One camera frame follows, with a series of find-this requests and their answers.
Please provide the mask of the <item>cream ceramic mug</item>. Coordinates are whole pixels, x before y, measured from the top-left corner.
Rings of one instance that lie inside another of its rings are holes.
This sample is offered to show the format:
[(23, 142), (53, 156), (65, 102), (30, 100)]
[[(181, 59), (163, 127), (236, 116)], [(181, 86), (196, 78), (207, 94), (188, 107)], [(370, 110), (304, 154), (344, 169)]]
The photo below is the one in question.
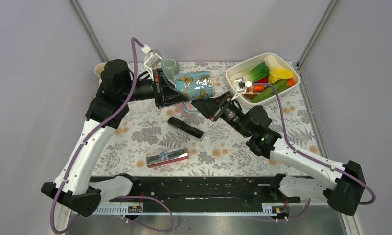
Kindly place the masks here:
[(96, 65), (94, 68), (94, 73), (98, 77), (99, 85), (102, 83), (101, 73), (104, 71), (106, 64), (107, 64), (106, 62), (102, 62)]

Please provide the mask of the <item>green ceramic mug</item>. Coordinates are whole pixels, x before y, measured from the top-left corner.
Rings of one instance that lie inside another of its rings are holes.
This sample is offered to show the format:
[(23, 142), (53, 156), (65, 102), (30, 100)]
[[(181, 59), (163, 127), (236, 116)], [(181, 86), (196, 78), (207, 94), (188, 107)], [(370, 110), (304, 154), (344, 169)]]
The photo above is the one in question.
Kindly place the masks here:
[(175, 75), (180, 73), (179, 63), (171, 58), (164, 59), (161, 63), (161, 69), (165, 77), (169, 80), (174, 80)]

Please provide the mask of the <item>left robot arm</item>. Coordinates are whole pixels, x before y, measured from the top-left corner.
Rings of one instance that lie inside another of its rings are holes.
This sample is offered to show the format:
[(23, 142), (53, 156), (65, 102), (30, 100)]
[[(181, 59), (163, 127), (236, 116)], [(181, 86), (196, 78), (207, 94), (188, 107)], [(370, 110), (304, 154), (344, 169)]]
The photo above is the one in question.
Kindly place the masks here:
[(121, 196), (135, 201), (140, 195), (135, 179), (126, 173), (90, 181), (103, 148), (129, 112), (128, 103), (152, 99), (157, 108), (163, 108), (188, 101), (161, 69), (153, 69), (150, 78), (139, 80), (124, 60), (115, 59), (98, 65), (95, 73), (101, 83), (87, 110), (77, 147), (59, 176), (41, 188), (54, 203), (83, 217), (92, 215), (103, 202)]

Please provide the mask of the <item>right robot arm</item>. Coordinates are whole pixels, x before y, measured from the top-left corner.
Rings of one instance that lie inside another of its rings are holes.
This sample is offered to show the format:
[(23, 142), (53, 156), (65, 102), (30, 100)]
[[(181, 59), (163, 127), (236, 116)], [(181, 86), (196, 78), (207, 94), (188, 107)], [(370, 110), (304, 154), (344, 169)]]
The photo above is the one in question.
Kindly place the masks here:
[(286, 135), (273, 131), (272, 120), (262, 106), (254, 106), (246, 113), (231, 102), (231, 94), (195, 100), (192, 103), (206, 119), (222, 119), (242, 136), (248, 138), (247, 147), (257, 156), (290, 165), (307, 174), (306, 178), (277, 174), (269, 184), (274, 201), (299, 197), (326, 202), (344, 215), (355, 215), (366, 186), (361, 166), (325, 159), (294, 146)]

